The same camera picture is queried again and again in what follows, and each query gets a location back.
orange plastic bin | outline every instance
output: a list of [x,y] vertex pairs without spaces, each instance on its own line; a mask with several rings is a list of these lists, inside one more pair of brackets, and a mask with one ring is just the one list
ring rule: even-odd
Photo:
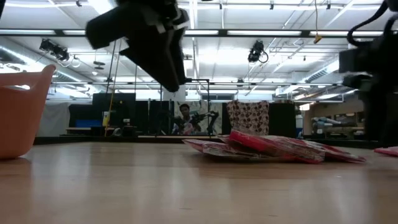
[[[55,69],[0,74],[0,159],[17,158],[33,146]],[[14,85],[30,90],[9,88]]]

table surface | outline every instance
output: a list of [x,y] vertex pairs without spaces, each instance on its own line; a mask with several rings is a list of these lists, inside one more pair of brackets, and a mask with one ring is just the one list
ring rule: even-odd
[[364,224],[398,220],[398,158],[214,160],[184,144],[35,146],[0,162],[0,223]]

man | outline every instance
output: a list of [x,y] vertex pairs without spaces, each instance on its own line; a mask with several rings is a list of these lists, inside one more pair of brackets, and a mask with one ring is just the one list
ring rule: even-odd
[[184,122],[183,128],[180,129],[180,127],[177,124],[174,124],[173,128],[173,134],[179,134],[179,135],[192,135],[195,134],[196,132],[201,131],[201,127],[199,124],[192,124],[192,117],[190,116],[190,107],[184,103],[180,105],[180,112],[182,114],[182,120]]

floral fabric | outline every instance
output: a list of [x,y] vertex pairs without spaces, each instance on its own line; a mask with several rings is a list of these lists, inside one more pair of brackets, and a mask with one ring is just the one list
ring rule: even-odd
[[268,102],[241,103],[235,100],[227,104],[227,110],[233,128],[268,135]]

ceiling light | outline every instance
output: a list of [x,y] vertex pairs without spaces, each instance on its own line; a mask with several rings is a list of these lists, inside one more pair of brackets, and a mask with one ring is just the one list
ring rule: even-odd
[[218,35],[218,30],[186,30],[185,35]]
[[301,94],[299,96],[296,96],[294,99],[295,100],[301,100],[302,98],[305,98],[305,97],[307,97],[305,94]]
[[[315,36],[317,34],[316,31],[311,31],[310,35]],[[322,36],[341,36],[345,37],[347,36],[348,31],[318,31],[318,35]],[[368,36],[379,36],[382,35],[382,31],[355,31],[353,33],[353,36],[359,36],[359,35],[368,35]]]
[[0,29],[0,34],[9,35],[55,35],[54,30],[23,30],[23,29]]
[[300,111],[309,111],[310,110],[310,103],[304,104],[300,106]]
[[231,30],[228,35],[297,36],[301,31],[292,30]]
[[58,71],[58,73],[61,73],[61,75],[65,75],[66,77],[68,77],[68,78],[70,78],[70,79],[72,79],[72,80],[74,80],[74,81],[76,81],[76,82],[81,82],[80,79],[75,78],[75,77],[73,77],[73,76],[71,76],[71,75],[68,75],[68,74],[66,74],[66,73],[63,73],[63,72],[60,72],[60,71]]
[[355,89],[355,90],[351,90],[351,91],[348,91],[348,92],[344,93],[344,95],[347,95],[347,94],[352,94],[352,93],[355,93],[356,91],[357,91],[357,89]]
[[336,97],[338,95],[339,94],[336,94],[336,93],[334,93],[334,94],[325,94],[325,95],[319,96],[318,99],[325,100],[325,99]]
[[62,32],[66,35],[86,35],[85,30],[63,30]]

